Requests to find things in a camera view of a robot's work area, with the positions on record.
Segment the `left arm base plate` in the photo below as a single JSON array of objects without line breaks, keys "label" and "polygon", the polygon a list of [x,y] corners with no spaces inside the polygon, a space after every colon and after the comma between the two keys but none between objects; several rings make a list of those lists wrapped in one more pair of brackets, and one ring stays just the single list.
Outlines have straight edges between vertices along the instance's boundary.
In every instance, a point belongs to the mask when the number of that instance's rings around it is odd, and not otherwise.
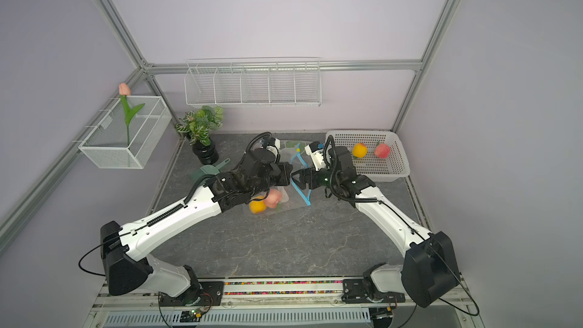
[{"label": "left arm base plate", "polygon": [[179,297],[173,298],[161,293],[159,305],[161,307],[209,307],[221,305],[225,283],[220,280],[200,282],[198,288],[188,289]]}]

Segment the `pink peach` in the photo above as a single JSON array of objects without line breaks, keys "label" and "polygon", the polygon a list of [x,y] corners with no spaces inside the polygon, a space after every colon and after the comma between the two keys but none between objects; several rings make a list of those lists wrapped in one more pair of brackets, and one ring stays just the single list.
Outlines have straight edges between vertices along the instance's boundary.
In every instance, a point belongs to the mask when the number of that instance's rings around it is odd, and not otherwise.
[{"label": "pink peach", "polygon": [[264,204],[267,208],[276,209],[281,200],[282,192],[276,188],[272,188],[270,189],[269,194],[264,199]]},{"label": "pink peach", "polygon": [[380,159],[386,159],[391,153],[391,147],[387,144],[378,144],[373,152],[373,154]]}]

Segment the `green printed zip-top bag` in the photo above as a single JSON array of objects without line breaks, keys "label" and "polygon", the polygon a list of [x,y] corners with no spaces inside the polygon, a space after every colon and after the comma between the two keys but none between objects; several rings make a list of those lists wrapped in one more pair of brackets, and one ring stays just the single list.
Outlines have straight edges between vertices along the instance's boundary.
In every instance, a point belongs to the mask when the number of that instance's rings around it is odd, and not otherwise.
[{"label": "green printed zip-top bag", "polygon": [[276,146],[269,146],[268,149],[279,156],[280,162],[288,162],[294,168],[304,169],[314,165],[309,154],[311,148],[318,150],[321,147],[323,143],[320,141],[277,140]]}]

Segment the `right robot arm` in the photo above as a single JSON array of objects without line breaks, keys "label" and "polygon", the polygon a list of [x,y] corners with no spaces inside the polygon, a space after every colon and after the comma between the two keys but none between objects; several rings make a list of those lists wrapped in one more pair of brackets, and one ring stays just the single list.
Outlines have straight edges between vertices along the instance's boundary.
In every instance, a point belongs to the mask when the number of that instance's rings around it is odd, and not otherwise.
[{"label": "right robot arm", "polygon": [[327,197],[352,205],[388,236],[403,257],[401,266],[378,264],[364,274],[373,293],[407,294],[426,308],[462,284],[449,236],[431,232],[390,202],[374,181],[357,172],[346,147],[329,136],[323,144],[308,144],[305,153],[312,165],[292,173],[294,183],[300,189],[324,188]]}]

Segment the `pink peach back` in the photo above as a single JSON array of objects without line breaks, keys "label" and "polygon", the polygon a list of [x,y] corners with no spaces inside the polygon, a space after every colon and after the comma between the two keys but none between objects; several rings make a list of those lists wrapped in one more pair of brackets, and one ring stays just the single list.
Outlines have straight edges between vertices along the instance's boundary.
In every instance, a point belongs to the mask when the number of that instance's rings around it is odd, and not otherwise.
[{"label": "pink peach back", "polygon": [[264,199],[264,204],[267,208],[276,209],[281,200],[282,192],[276,188],[272,188],[270,189],[269,194]]}]

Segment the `yellow mango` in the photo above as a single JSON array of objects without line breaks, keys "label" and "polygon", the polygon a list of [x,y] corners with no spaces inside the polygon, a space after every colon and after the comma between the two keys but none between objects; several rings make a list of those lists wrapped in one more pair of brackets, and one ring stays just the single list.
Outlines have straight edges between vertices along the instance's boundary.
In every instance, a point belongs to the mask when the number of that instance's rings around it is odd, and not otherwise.
[{"label": "yellow mango", "polygon": [[367,153],[368,153],[368,148],[363,143],[355,144],[355,146],[352,149],[353,157],[358,158],[358,159],[363,159],[364,157],[367,156]]}]

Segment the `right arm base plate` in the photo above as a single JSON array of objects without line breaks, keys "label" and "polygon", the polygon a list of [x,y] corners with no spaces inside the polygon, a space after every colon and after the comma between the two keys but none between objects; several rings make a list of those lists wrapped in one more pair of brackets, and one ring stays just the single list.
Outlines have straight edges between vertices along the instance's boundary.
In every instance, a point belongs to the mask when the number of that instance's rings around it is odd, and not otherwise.
[{"label": "right arm base plate", "polygon": [[342,301],[346,304],[399,304],[405,302],[405,295],[399,292],[380,292],[372,281],[365,277],[343,279]]}]

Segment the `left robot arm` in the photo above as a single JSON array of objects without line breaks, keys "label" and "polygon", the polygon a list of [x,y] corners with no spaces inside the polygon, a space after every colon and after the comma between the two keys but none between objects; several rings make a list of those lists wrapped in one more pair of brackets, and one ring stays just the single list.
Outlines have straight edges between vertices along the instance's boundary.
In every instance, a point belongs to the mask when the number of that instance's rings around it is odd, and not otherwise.
[{"label": "left robot arm", "polygon": [[281,148],[282,142],[272,133],[261,133],[246,147],[235,168],[202,176],[183,199],[134,222],[103,225],[97,250],[109,294],[122,296],[147,289],[197,302],[202,286],[193,268],[161,261],[153,251],[197,223],[269,196],[273,187],[289,185],[292,165],[281,160]]}]

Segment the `clear blue-zipper bag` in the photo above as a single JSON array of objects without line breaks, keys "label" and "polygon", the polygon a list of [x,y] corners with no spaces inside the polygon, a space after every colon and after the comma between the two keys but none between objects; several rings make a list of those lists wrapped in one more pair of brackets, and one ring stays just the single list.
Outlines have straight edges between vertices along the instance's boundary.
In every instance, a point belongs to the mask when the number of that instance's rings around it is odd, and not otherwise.
[{"label": "clear blue-zipper bag", "polygon": [[[300,170],[299,168],[294,168],[291,173]],[[301,207],[307,207],[311,205],[311,191],[309,189],[301,190],[294,182],[291,180],[289,186],[277,186],[276,188],[282,192],[282,200],[279,202],[276,209],[267,208],[261,214],[255,215],[270,215],[287,212],[290,210],[298,209]],[[266,192],[260,192],[254,199],[265,199]]]}]

